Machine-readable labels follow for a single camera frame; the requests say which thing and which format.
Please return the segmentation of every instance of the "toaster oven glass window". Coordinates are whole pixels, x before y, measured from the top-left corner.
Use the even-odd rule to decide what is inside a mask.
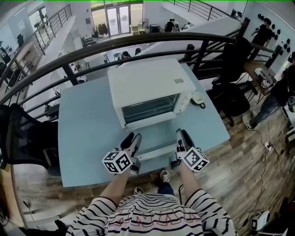
[[[174,111],[179,94],[122,108],[126,124]]]

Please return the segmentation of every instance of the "white mug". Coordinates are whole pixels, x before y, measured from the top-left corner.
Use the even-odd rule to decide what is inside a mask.
[[[197,106],[199,106],[202,109],[205,109],[206,108],[206,105],[204,103],[204,100],[205,100],[205,96],[203,95],[203,93],[194,92],[193,98],[192,98],[192,101],[193,101],[192,103],[194,105],[197,105]]]

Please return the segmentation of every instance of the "sneaker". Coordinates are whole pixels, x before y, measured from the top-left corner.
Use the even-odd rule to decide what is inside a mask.
[[[170,174],[167,170],[162,170],[160,176],[163,183],[170,181]]]
[[[137,195],[137,194],[143,194],[143,188],[142,187],[140,187],[140,186],[135,187],[134,195]]]
[[[250,125],[250,122],[249,122],[249,120],[247,119],[246,116],[242,116],[242,121],[243,121],[244,125],[247,127],[248,130],[252,129],[252,126]]]
[[[251,116],[254,118],[257,116],[257,112],[256,111],[251,111]]]

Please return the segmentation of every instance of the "door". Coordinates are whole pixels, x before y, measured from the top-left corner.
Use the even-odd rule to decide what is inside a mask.
[[[111,36],[130,33],[130,6],[107,9],[107,18]]]

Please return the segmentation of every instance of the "wooden floor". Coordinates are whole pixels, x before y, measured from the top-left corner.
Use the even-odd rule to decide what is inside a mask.
[[[253,99],[251,107],[255,107],[258,111],[261,103],[256,105]],[[245,212],[267,208],[273,216],[278,212],[284,197],[293,198],[295,159],[284,152],[280,155],[278,163],[276,153],[270,151],[266,156],[267,161],[263,164],[261,156],[265,152],[265,147],[261,143],[259,133],[247,130],[241,117],[235,118],[234,127],[229,126],[227,118],[223,118],[223,122],[230,139],[206,151],[210,164],[196,177],[200,186],[229,213],[238,229],[248,217],[248,213]],[[286,149],[284,140],[289,128],[286,117],[281,109],[276,111],[267,122],[267,132],[266,122],[267,120],[263,121],[256,129],[261,132],[263,143],[271,140],[280,154],[281,150]],[[264,168],[266,171],[262,186],[261,175]],[[18,165],[15,167],[15,172],[20,199],[29,201],[32,210],[45,209],[45,212],[39,215],[34,214],[34,220],[53,216],[74,207],[74,213],[64,218],[66,223],[70,223],[76,212],[82,206],[87,206],[94,197],[99,196],[105,187],[103,184],[98,184],[63,188],[61,178],[50,177],[43,167],[36,165]],[[157,187],[153,183],[156,175],[155,171],[129,180],[124,194],[132,194],[136,185],[141,185],[146,192],[156,192]],[[171,171],[171,184],[178,196],[181,180],[177,171]],[[256,204],[261,187],[262,194]],[[47,224],[41,225],[40,228],[54,230],[55,226]],[[238,233],[241,236],[248,235],[249,224],[238,230]]]

